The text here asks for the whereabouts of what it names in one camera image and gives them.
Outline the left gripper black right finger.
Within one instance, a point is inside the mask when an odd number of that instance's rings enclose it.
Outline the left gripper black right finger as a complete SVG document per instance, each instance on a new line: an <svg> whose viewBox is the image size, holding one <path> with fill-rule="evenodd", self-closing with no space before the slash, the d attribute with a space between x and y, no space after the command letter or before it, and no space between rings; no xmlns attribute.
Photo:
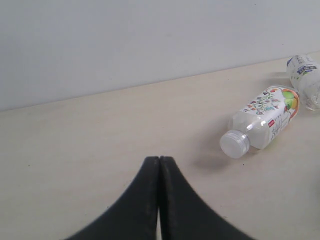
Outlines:
<svg viewBox="0 0 320 240"><path fill-rule="evenodd" d="M251 240L211 209L173 157L159 158L158 206L163 240Z"/></svg>

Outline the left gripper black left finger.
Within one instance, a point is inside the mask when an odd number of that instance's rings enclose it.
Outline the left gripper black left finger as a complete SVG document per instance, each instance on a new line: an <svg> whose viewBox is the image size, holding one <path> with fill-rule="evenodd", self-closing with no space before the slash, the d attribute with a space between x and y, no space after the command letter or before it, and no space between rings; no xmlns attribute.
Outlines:
<svg viewBox="0 0 320 240"><path fill-rule="evenodd" d="M160 159L148 156L137 175L101 216L69 240L155 240Z"/></svg>

